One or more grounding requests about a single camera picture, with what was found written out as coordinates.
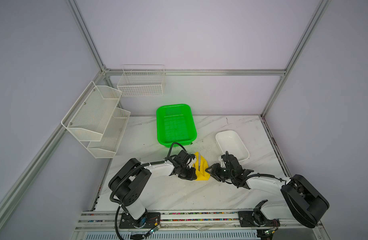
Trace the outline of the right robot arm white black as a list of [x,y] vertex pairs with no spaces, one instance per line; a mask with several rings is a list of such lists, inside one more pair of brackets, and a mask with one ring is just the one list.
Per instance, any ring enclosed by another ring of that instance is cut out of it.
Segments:
[[281,178],[244,169],[237,158],[229,153],[222,155],[221,159],[221,164],[213,164],[205,169],[218,182],[283,198],[275,202],[262,200],[253,208],[247,220],[256,227],[277,224],[279,220],[296,220],[313,229],[330,207],[329,202],[302,175]]

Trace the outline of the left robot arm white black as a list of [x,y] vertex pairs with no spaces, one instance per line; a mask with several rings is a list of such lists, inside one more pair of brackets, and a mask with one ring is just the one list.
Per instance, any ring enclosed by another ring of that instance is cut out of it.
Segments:
[[195,154],[181,150],[178,154],[168,156],[164,160],[141,163],[130,159],[110,180],[110,201],[119,207],[134,221],[142,221],[147,217],[147,210],[139,200],[143,190],[151,178],[177,176],[182,180],[197,179]]

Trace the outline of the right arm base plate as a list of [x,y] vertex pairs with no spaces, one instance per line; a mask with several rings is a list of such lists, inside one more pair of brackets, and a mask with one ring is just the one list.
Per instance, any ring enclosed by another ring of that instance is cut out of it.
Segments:
[[279,227],[278,219],[269,220],[259,211],[239,211],[238,219],[241,227]]

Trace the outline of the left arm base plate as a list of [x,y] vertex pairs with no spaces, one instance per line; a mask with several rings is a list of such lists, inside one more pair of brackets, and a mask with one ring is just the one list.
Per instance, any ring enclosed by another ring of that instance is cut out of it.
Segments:
[[140,219],[133,219],[130,214],[122,213],[118,220],[119,229],[152,229],[160,224],[161,213],[146,212]]

